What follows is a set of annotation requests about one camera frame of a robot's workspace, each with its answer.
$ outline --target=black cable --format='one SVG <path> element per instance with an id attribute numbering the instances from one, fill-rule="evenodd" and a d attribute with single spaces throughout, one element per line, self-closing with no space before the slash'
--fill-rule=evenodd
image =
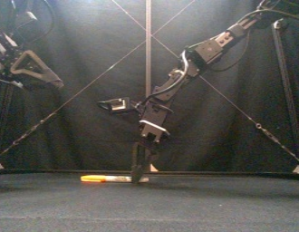
<path id="1" fill-rule="evenodd" d="M 249 12 L 237 22 L 235 24 L 238 24 L 245 18 L 247 18 L 250 15 L 255 15 L 255 14 L 261 14 L 261 13 L 274 13 L 274 14 L 278 14 L 278 15 L 284 15 L 286 17 L 290 17 L 296 20 L 299 20 L 299 16 L 293 15 L 293 14 L 288 14 L 282 11 L 278 11 L 278 10 L 273 10 L 273 9 L 266 9 L 266 10 L 255 10 L 255 11 L 251 11 Z"/>
<path id="2" fill-rule="evenodd" d="M 207 69 L 209 69 L 210 71 L 215 72 L 215 73 L 219 73 L 219 72 L 223 72 L 223 71 L 229 70 L 229 69 L 239 62 L 239 60 L 241 60 L 243 54 L 246 53 L 247 46 L 249 46 L 249 41 L 250 41 L 250 30 L 249 30 L 247 35 L 246 35 L 245 47 L 243 47 L 243 50 L 242 50 L 242 52 L 241 52 L 241 55 L 239 55 L 239 58 L 237 59 L 237 61 L 235 61 L 233 64 L 230 64 L 226 68 L 214 69 L 214 68 L 209 67 Z"/>
<path id="3" fill-rule="evenodd" d="M 47 28 L 46 32 L 42 35 L 39 35 L 37 38 L 34 38 L 33 40 L 30 40 L 29 42 L 25 42 L 26 44 L 31 44 L 35 41 L 38 41 L 39 39 L 42 39 L 43 37 L 46 37 L 47 34 L 51 32 L 51 30 L 54 28 L 54 24 L 55 24 L 55 14 L 54 14 L 54 10 L 53 10 L 50 4 L 46 2 L 46 0 L 39 0 L 39 1 L 43 2 L 45 7 L 47 9 L 47 12 L 50 14 L 50 25 L 49 25 L 49 28 Z"/>
<path id="4" fill-rule="evenodd" d="M 139 103 L 141 105 L 143 105 L 147 102 L 147 100 L 150 98 L 153 98 L 154 96 L 161 95 L 165 92 L 169 92 L 183 81 L 183 79 L 186 77 L 186 73 L 187 73 L 187 60 L 186 60 L 186 56 L 185 56 L 185 51 L 182 52 L 181 56 L 182 56 L 182 62 L 183 62 L 183 71 L 181 71 L 179 78 L 175 80 L 175 82 L 166 89 L 163 89 L 159 92 L 154 92 L 151 95 L 149 95 L 146 97 L 146 99 Z"/>

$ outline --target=orange marker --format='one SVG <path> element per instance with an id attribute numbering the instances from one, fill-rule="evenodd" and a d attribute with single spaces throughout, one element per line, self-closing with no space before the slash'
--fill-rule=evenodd
<path id="1" fill-rule="evenodd" d="M 125 176 L 99 176 L 99 175 L 87 175 L 87 176 L 81 176 L 81 181 L 82 182 L 131 182 L 130 177 Z M 139 183 L 149 182 L 149 178 L 142 178 Z"/>

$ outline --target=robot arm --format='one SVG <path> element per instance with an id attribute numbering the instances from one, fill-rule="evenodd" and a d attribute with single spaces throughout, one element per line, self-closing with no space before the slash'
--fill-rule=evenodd
<path id="1" fill-rule="evenodd" d="M 211 64 L 218 62 L 227 49 L 238 43 L 258 23 L 263 27 L 263 24 L 265 26 L 270 25 L 280 19 L 280 14 L 292 15 L 284 14 L 280 8 L 286 8 L 288 12 L 299 14 L 299 0 L 292 2 L 263 0 L 257 10 L 246 14 L 219 35 L 187 47 L 181 53 L 179 67 L 170 71 L 166 83 L 154 87 L 151 95 L 142 102 L 131 105 L 127 98 L 121 98 L 98 103 L 98 106 L 110 112 L 130 111 L 130 107 L 125 108 L 125 106 L 131 105 L 139 114 L 141 139 L 133 148 L 131 180 L 134 183 L 139 181 L 142 173 L 147 170 L 162 137 L 169 135 L 162 124 L 167 114 L 173 112 L 170 107 L 174 95 L 191 79 L 199 76 Z M 274 14 L 266 17 L 265 12 Z"/>
<path id="2" fill-rule="evenodd" d="M 22 51 L 15 42 L 0 30 L 0 80 L 21 86 L 23 82 L 50 83 L 63 86 L 61 79 L 47 68 L 33 51 Z"/>

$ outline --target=black mat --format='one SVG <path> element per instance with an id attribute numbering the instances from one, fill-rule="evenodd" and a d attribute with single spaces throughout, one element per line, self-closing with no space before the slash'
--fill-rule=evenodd
<path id="1" fill-rule="evenodd" d="M 299 180 L 78 173 L 0 175 L 0 231 L 299 231 Z"/>

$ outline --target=black backdrop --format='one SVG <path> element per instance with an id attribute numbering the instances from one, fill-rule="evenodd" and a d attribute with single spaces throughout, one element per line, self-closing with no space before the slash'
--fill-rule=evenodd
<path id="1" fill-rule="evenodd" d="M 41 1 L 34 2 L 33 12 L 41 26 L 47 27 L 49 13 Z M 61 91 L 49 87 L 14 89 L 0 150 L 86 84 L 95 78 L 97 81 L 1 162 L 6 168 L 129 170 L 131 146 L 138 138 L 137 115 L 110 116 L 97 107 L 97 102 L 123 96 L 138 102 L 145 97 L 145 44 L 141 44 L 145 41 L 141 28 L 145 27 L 145 1 L 51 0 L 49 3 L 57 16 L 54 29 L 47 37 L 26 44 L 25 48 L 35 51 L 65 87 Z M 151 32 L 161 28 L 155 38 L 179 55 L 186 45 L 225 31 L 257 3 L 250 0 L 151 1 Z M 2 29 L 6 6 L 7 1 L 0 0 Z M 294 31 L 296 36 L 292 32 L 285 35 L 289 38 L 286 51 L 299 58 L 299 30 Z M 243 45 L 242 41 L 227 52 L 215 68 L 237 60 Z M 299 80 L 296 62 L 292 61 L 290 67 L 292 76 Z M 175 64 L 174 55 L 151 39 L 153 86 L 165 82 Z M 254 30 L 238 65 L 225 72 L 207 72 L 203 77 L 280 142 L 296 150 L 270 28 Z M 0 83 L 0 112 L 5 89 Z M 299 81 L 296 94 L 299 99 Z M 161 145 L 157 169 L 293 170 L 293 158 L 201 79 L 175 96 L 173 111 L 163 124 L 171 137 Z"/>

